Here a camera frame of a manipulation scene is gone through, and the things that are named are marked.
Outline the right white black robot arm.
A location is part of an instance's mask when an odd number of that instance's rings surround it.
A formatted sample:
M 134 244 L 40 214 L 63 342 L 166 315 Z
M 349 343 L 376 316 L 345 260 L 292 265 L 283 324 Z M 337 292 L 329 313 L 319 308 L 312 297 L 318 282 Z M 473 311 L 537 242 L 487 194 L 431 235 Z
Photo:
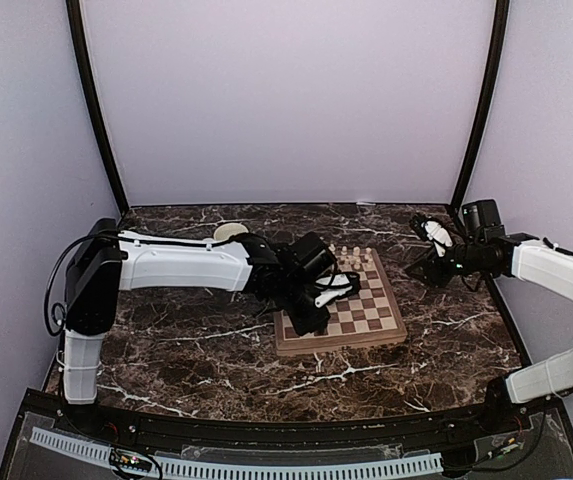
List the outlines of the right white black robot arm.
M 515 313 L 526 311 L 526 295 L 553 316 L 552 332 L 573 332 L 573 253 L 524 233 L 498 237 L 486 243 L 447 245 L 433 239 L 431 246 L 406 268 L 424 284 L 442 288 L 454 278 L 473 274 L 499 277 Z M 500 432 L 515 416 L 515 405 L 536 399 L 562 396 L 573 391 L 573 344 L 556 340 L 565 349 L 538 356 L 533 364 L 499 380 L 498 394 L 476 413 L 476 424 L 487 434 Z

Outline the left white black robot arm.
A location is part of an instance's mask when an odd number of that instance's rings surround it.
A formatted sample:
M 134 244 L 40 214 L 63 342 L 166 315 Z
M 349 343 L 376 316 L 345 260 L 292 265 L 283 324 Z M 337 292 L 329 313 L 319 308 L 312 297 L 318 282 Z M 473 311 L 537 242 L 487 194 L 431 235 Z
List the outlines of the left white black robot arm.
M 64 302 L 47 303 L 45 314 L 62 323 L 67 417 L 86 436 L 107 427 L 106 412 L 94 402 L 102 344 L 120 292 L 160 287 L 250 293 L 285 311 L 296 334 L 306 335 L 326 327 L 328 304 L 350 288 L 315 233 L 291 244 L 250 232 L 186 240 L 120 231 L 114 221 L 101 219 L 58 263 L 66 268 Z

